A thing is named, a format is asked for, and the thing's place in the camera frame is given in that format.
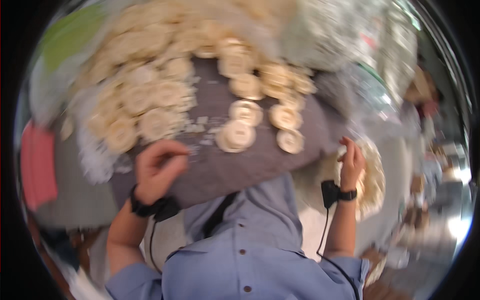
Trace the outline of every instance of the left hand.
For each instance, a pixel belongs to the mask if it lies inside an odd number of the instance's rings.
[[[189,150],[182,143],[161,140],[146,148],[136,159],[135,197],[144,205],[162,198],[173,181],[187,170]]]

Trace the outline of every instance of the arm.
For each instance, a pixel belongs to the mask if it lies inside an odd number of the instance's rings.
[[[140,153],[135,166],[135,197],[145,205],[152,205],[163,197],[175,178],[186,170],[187,154],[188,149],[183,144],[166,140],[159,141]],[[128,199],[108,232],[107,254],[112,276],[130,264],[145,263],[138,246],[144,237],[147,223],[147,217],[142,218],[132,213]]]
[[[347,152],[338,159],[343,162],[340,173],[340,190],[342,192],[356,189],[360,172],[365,167],[365,158],[360,148],[349,138],[343,137],[341,144],[347,146]],[[328,231],[324,255],[353,257],[355,249],[355,209],[357,200],[338,201],[335,214]]]

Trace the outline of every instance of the green surface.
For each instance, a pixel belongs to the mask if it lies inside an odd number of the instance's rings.
[[[40,42],[46,71],[56,70],[67,57],[82,50],[105,17],[102,6],[93,4],[72,12],[48,28]]]

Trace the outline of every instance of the forearm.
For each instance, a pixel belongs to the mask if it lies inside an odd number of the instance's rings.
[[[326,257],[353,256],[355,250],[355,208],[356,200],[338,201],[328,231],[324,251]]]
[[[144,263],[138,248],[147,228],[148,218],[132,213],[130,199],[113,219],[108,231],[107,253],[111,275],[133,263]]]

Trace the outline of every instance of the wrist strap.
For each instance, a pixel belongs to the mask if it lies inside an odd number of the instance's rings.
[[[178,205],[177,198],[174,196],[162,197],[158,199],[152,205],[145,205],[138,201],[135,197],[135,184],[130,191],[130,201],[132,203],[132,212],[140,217],[148,217],[155,215],[154,219],[156,222],[161,222],[168,218],[171,218],[179,213],[181,210]]]
[[[351,201],[357,197],[357,190],[349,192],[341,192],[340,187],[333,180],[322,182],[322,196],[324,198],[324,206],[329,209],[333,203],[338,200]]]

